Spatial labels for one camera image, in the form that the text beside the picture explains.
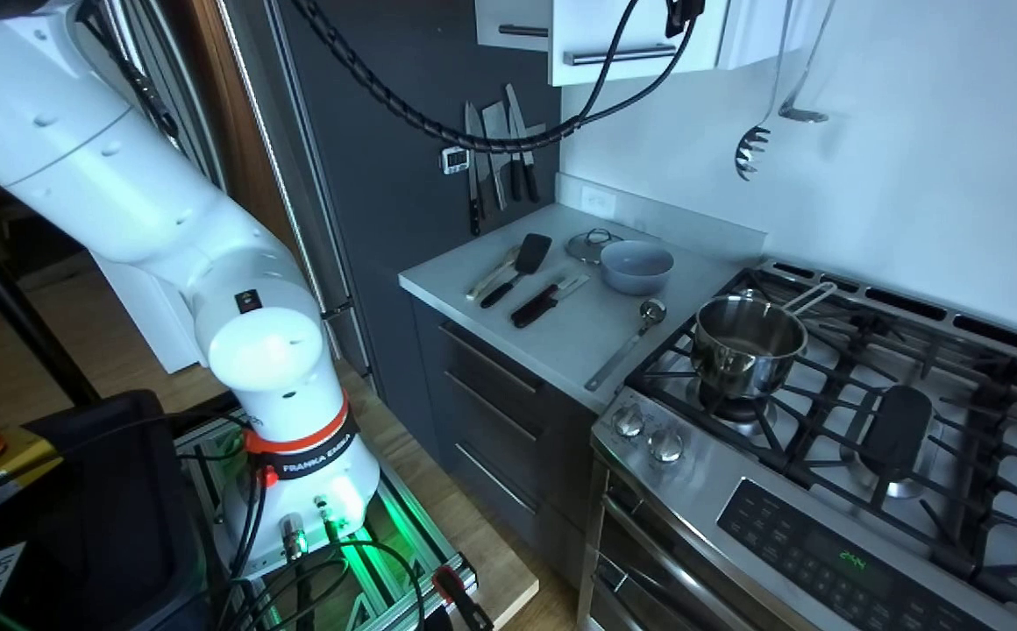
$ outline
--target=spoon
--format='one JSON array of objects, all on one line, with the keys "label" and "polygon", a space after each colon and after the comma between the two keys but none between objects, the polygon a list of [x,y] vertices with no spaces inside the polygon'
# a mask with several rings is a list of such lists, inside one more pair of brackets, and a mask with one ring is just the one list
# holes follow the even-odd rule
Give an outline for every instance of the spoon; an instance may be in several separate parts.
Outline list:
[{"label": "spoon", "polygon": [[[796,94],[801,94],[801,87],[806,83],[806,76],[810,76],[810,70],[815,70],[815,58],[819,58],[822,38],[823,38],[823,32],[829,32],[831,5],[835,5],[835,0],[829,2],[823,16],[822,16],[822,28],[819,28],[819,38],[815,38],[810,58],[805,64],[805,72],[801,72],[796,87],[794,87],[791,97],[780,105],[780,115],[782,115],[782,120],[794,120],[794,121],[823,121],[823,120],[829,120],[823,113],[801,108],[801,105],[796,105]],[[741,135],[741,143],[737,143],[737,149],[733,149],[733,171],[737,171],[745,181],[750,181],[750,171],[757,171],[754,161],[757,161],[757,155],[768,146],[768,126],[764,126],[764,121],[774,115],[774,101],[780,101],[780,87],[782,87],[782,64],[786,64],[791,16],[794,16],[794,0],[786,0],[786,15],[782,15],[780,58],[774,58],[774,83],[771,83],[771,92],[768,92],[764,115],[762,115],[762,121],[754,121],[754,126]]]},{"label": "spoon", "polygon": [[786,0],[786,15],[782,15],[782,32],[780,32],[780,58],[774,58],[774,83],[768,87],[768,105],[764,115],[741,135],[741,143],[733,146],[733,171],[750,181],[750,171],[757,155],[768,143],[768,120],[774,115],[774,101],[780,101],[780,87],[782,87],[782,65],[786,65],[786,38],[791,38],[791,16],[794,16],[794,0]]},{"label": "spoon", "polygon": [[608,363],[605,363],[605,369],[587,382],[587,388],[598,391],[598,388],[608,382],[608,373],[623,362],[623,354],[635,350],[639,340],[642,340],[651,326],[663,322],[665,310],[670,310],[670,307],[665,307],[658,298],[642,300],[642,305],[639,305],[639,331],[629,335],[629,340],[623,340],[623,343],[608,358]]}]

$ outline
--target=oven handle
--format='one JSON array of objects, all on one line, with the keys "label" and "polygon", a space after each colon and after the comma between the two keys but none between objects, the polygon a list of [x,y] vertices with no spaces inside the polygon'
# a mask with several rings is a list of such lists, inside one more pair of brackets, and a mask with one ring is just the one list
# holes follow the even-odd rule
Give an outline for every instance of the oven handle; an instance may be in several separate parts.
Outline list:
[{"label": "oven handle", "polygon": [[[639,542],[651,555],[651,560],[674,579],[681,583],[686,592],[698,596],[698,604],[706,608],[711,608],[725,628],[750,628],[745,618],[737,618],[717,592],[710,592],[703,583],[693,583],[614,499],[608,499],[608,514]],[[639,584],[647,584],[651,596],[658,596],[663,604],[674,604],[676,596],[658,590],[648,579],[639,579]]]}]

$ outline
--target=cabinet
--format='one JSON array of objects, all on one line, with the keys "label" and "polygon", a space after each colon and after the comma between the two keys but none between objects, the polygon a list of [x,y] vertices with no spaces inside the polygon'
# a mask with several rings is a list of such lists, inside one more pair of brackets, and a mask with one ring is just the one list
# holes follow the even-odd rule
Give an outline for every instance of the cabinet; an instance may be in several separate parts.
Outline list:
[{"label": "cabinet", "polygon": [[[546,53],[552,83],[592,83],[629,0],[474,0],[477,40]],[[823,0],[794,0],[786,50],[806,50]],[[674,72],[737,70],[771,58],[782,38],[786,0],[706,0],[690,46]],[[655,76],[681,38],[663,33],[665,0],[639,0],[610,81]]]},{"label": "cabinet", "polygon": [[428,307],[422,335],[434,459],[517,539],[580,584],[592,411]]}]

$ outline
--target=oven door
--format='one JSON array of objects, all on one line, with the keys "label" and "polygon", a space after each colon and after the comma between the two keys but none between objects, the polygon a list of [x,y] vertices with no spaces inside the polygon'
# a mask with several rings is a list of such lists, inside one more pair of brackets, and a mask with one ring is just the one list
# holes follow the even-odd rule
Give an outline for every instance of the oven door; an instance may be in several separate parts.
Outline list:
[{"label": "oven door", "polygon": [[762,606],[717,569],[674,518],[642,504],[610,477],[598,563],[588,570],[588,618],[601,628],[796,628],[786,608]]},{"label": "oven door", "polygon": [[614,499],[605,500],[592,619],[605,628],[750,628],[681,569]]}]

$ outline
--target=bowl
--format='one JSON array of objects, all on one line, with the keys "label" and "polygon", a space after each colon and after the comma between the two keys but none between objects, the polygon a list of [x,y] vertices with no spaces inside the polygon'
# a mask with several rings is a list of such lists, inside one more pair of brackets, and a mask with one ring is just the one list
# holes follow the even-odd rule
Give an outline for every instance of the bowl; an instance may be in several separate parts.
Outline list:
[{"label": "bowl", "polygon": [[655,295],[674,271],[670,248],[655,243],[610,243],[601,264],[608,286],[619,295]]}]

